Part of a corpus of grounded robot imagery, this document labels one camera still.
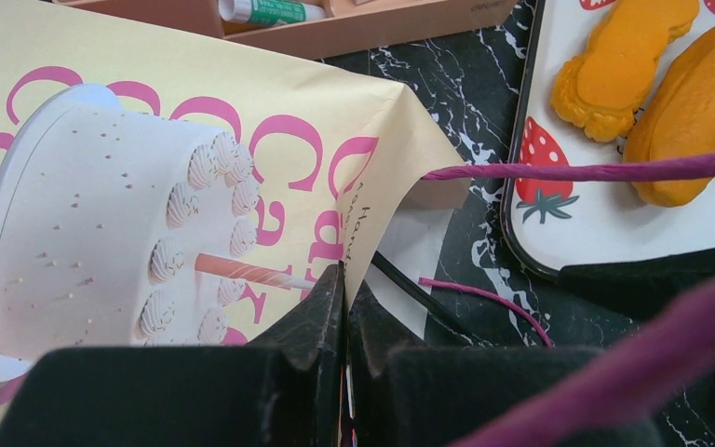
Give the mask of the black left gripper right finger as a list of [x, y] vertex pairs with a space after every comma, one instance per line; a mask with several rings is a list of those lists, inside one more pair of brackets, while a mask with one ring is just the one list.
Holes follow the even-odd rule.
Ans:
[[433, 346], [366, 283], [348, 313], [358, 446], [445, 446], [554, 386], [597, 348]]

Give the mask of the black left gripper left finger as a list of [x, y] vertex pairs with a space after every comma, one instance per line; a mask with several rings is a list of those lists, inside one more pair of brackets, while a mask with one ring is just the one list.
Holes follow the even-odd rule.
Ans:
[[42, 357], [0, 446], [335, 446], [344, 268], [245, 345], [65, 348]]

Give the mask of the pink and cream paper bag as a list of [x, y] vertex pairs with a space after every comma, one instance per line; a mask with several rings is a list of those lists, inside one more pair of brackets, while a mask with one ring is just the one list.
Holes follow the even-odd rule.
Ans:
[[255, 336], [463, 166], [398, 82], [41, 1], [0, 1], [0, 421], [71, 347]]

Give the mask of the long twisted orange bread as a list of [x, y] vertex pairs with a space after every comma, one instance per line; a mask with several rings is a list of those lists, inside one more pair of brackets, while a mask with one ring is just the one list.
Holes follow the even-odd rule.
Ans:
[[692, 0], [614, 2], [585, 50], [560, 68], [550, 94], [555, 114], [595, 142], [625, 138], [661, 56], [691, 30], [698, 13]]

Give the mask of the orange baguette bread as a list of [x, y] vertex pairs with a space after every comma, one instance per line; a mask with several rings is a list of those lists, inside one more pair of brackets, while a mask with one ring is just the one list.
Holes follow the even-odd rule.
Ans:
[[715, 27], [668, 67], [628, 134], [626, 163], [715, 153]]

